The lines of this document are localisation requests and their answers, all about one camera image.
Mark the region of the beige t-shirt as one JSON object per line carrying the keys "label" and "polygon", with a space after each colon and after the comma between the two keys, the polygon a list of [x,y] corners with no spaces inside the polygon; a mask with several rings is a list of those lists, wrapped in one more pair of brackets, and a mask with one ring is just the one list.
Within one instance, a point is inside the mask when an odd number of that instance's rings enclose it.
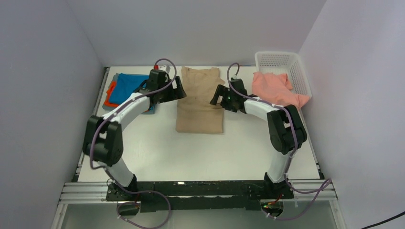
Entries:
{"label": "beige t-shirt", "polygon": [[181,68],[181,82],[187,96],[177,102],[175,130],[179,133],[223,133],[224,109],[211,105],[218,85],[224,85],[220,69]]}

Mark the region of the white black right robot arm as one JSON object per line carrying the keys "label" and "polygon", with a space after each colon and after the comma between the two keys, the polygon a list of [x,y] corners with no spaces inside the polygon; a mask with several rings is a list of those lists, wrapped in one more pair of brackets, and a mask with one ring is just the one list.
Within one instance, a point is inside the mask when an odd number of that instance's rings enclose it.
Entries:
{"label": "white black right robot arm", "polygon": [[267,121],[270,142],[277,153],[266,173],[270,181],[263,185],[263,192],[267,197],[275,198],[281,193],[280,182],[286,179],[292,157],[307,140],[307,132],[298,109],[292,104],[281,106],[255,95],[247,95],[241,79],[232,79],[229,83],[230,87],[217,85],[210,104]]}

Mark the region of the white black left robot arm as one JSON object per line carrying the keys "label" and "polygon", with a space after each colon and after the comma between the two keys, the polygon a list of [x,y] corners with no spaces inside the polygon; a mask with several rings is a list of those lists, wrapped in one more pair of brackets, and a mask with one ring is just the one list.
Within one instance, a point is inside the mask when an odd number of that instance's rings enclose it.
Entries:
{"label": "white black left robot arm", "polygon": [[152,69],[148,79],[117,108],[103,116],[91,116],[86,124],[82,151],[89,157],[92,170],[103,169],[119,187],[124,200],[132,200],[138,191],[137,177],[127,167],[123,131],[139,115],[156,104],[186,97],[180,77],[170,78],[160,69]]}

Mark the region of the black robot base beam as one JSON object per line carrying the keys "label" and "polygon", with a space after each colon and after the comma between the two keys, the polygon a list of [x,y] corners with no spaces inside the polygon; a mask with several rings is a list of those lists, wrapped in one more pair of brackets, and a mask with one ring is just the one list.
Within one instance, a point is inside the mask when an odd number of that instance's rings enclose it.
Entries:
{"label": "black robot base beam", "polygon": [[293,199],[285,183],[268,180],[138,182],[141,194],[129,194],[116,184],[108,185],[108,202],[137,202],[141,213],[161,210],[232,209],[260,210],[259,204]]}

